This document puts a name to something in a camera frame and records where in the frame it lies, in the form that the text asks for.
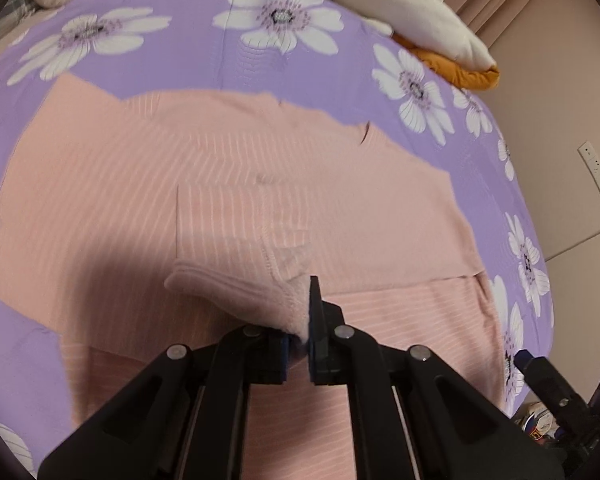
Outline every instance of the fabric fold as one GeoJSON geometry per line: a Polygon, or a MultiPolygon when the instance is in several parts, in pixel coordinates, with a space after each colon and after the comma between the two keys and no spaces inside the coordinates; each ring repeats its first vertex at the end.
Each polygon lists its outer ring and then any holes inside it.
{"type": "Polygon", "coordinates": [[[167,290],[307,340],[306,189],[180,184],[176,251],[167,290]]]}

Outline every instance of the plaid fabric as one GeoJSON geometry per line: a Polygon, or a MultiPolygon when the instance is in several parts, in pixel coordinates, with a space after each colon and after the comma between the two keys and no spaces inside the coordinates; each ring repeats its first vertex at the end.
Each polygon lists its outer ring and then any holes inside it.
{"type": "Polygon", "coordinates": [[[24,18],[28,18],[39,7],[33,0],[9,0],[0,11],[0,38],[11,32],[24,18]]]}

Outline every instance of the metal screw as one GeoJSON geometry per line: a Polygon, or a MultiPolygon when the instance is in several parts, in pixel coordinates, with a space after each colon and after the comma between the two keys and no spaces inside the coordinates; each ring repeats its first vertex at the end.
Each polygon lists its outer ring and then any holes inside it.
{"type": "Polygon", "coordinates": [[[256,325],[247,325],[242,329],[242,331],[247,337],[257,337],[262,334],[262,327],[256,325]]]}
{"type": "Polygon", "coordinates": [[[353,335],[356,333],[356,331],[353,329],[352,326],[338,325],[333,330],[333,333],[336,335],[336,337],[339,337],[340,339],[350,339],[353,337],[353,335]]]}
{"type": "Polygon", "coordinates": [[[431,357],[431,350],[429,350],[426,346],[416,345],[409,350],[411,357],[416,359],[416,361],[426,361],[431,357]]]}
{"type": "Polygon", "coordinates": [[[187,347],[184,345],[171,345],[167,348],[167,357],[177,361],[187,355],[187,347]]]}

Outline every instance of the flower center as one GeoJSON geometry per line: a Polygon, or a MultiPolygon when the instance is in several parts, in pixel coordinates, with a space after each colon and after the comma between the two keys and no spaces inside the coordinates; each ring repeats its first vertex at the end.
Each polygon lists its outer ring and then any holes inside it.
{"type": "Polygon", "coordinates": [[[294,14],[289,9],[276,9],[271,13],[271,19],[274,24],[291,23],[294,20],[294,14]]]}
{"type": "Polygon", "coordinates": [[[90,40],[95,36],[99,35],[104,30],[104,25],[101,23],[94,23],[93,25],[87,25],[84,30],[77,30],[74,34],[74,40],[90,40]]]}
{"type": "Polygon", "coordinates": [[[79,25],[62,33],[58,40],[58,47],[71,48],[76,44],[89,43],[100,36],[108,36],[121,26],[120,20],[98,20],[95,23],[79,25]]]}
{"type": "Polygon", "coordinates": [[[267,32],[284,34],[303,30],[311,23],[311,17],[294,2],[271,1],[260,9],[258,21],[267,32]]]}
{"type": "Polygon", "coordinates": [[[504,334],[504,378],[505,384],[509,387],[513,387],[513,374],[515,364],[513,364],[513,359],[516,356],[516,346],[513,343],[513,339],[511,338],[511,334],[509,330],[507,330],[504,334]]]}
{"type": "Polygon", "coordinates": [[[464,97],[466,97],[466,100],[469,101],[469,108],[477,111],[478,113],[482,112],[482,107],[478,101],[476,101],[467,90],[462,89],[461,92],[464,94],[464,97]]]}
{"type": "Polygon", "coordinates": [[[407,72],[406,70],[402,72],[398,76],[398,82],[400,83],[402,90],[416,99],[421,107],[429,107],[429,100],[427,99],[424,88],[419,81],[413,78],[411,73],[407,72]]]}
{"type": "Polygon", "coordinates": [[[511,381],[511,376],[513,375],[512,373],[513,370],[513,356],[505,351],[504,352],[504,377],[505,377],[505,384],[510,384],[511,381]]]}
{"type": "Polygon", "coordinates": [[[532,285],[536,282],[536,277],[534,275],[534,268],[531,266],[531,258],[529,257],[529,252],[526,250],[525,245],[520,245],[520,252],[522,252],[522,263],[525,267],[526,282],[529,285],[532,285]]]}

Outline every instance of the white flower print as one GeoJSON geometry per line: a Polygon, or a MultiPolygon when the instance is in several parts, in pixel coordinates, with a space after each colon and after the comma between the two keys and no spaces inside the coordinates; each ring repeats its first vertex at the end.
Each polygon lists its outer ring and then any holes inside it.
{"type": "Polygon", "coordinates": [[[418,134],[428,125],[436,141],[444,146],[445,132],[452,134],[455,130],[438,85],[434,81],[422,82],[424,67],[406,50],[400,49],[396,58],[387,47],[375,44],[374,53],[382,69],[373,69],[371,75],[380,91],[391,100],[408,98],[399,110],[404,125],[418,134]]]}
{"type": "Polygon", "coordinates": [[[215,27],[246,30],[240,40],[252,48],[276,48],[282,54],[298,40],[332,56],[338,45],[328,32],[344,28],[336,9],[319,7],[324,0],[228,0],[231,9],[214,16],[215,27]]]}
{"type": "Polygon", "coordinates": [[[26,469],[29,474],[33,476],[33,478],[36,478],[37,473],[33,466],[33,457],[31,456],[31,452],[29,451],[27,444],[24,443],[24,440],[22,440],[11,428],[1,423],[0,436],[4,440],[4,443],[7,445],[7,447],[22,464],[24,469],[26,469]]]}
{"type": "Polygon", "coordinates": [[[516,397],[525,385],[524,375],[513,364],[513,359],[518,351],[522,350],[524,344],[524,324],[517,303],[513,304],[511,314],[509,314],[507,289],[502,278],[496,276],[490,283],[504,336],[504,411],[507,416],[513,416],[516,397]]]}
{"type": "Polygon", "coordinates": [[[39,41],[20,58],[26,63],[7,81],[11,86],[27,74],[41,68],[40,79],[49,81],[75,66],[93,49],[97,54],[111,56],[140,48],[143,32],[153,32],[169,26],[169,16],[149,16],[151,7],[120,7],[101,17],[82,14],[69,20],[60,34],[39,41]]]}
{"type": "Polygon", "coordinates": [[[513,169],[511,154],[502,135],[498,139],[498,158],[504,162],[504,174],[509,180],[513,180],[513,177],[516,176],[516,171],[513,169]]]}
{"type": "Polygon", "coordinates": [[[520,283],[525,289],[526,302],[534,304],[536,317],[540,317],[540,296],[544,296],[549,292],[549,277],[542,270],[534,267],[540,260],[540,251],[533,245],[529,237],[525,237],[518,216],[513,215],[512,220],[509,213],[505,213],[505,215],[507,216],[509,229],[511,229],[509,232],[509,247],[520,261],[518,273],[520,283]]]}
{"type": "Polygon", "coordinates": [[[456,108],[462,110],[469,108],[466,112],[466,127],[474,137],[480,137],[483,131],[490,134],[493,131],[493,124],[482,105],[465,89],[453,87],[453,93],[456,108]]]}
{"type": "Polygon", "coordinates": [[[25,30],[22,34],[20,34],[15,40],[11,41],[11,43],[9,44],[9,46],[13,46],[13,45],[17,45],[19,44],[22,40],[24,40],[25,36],[29,33],[29,29],[25,30]]]}

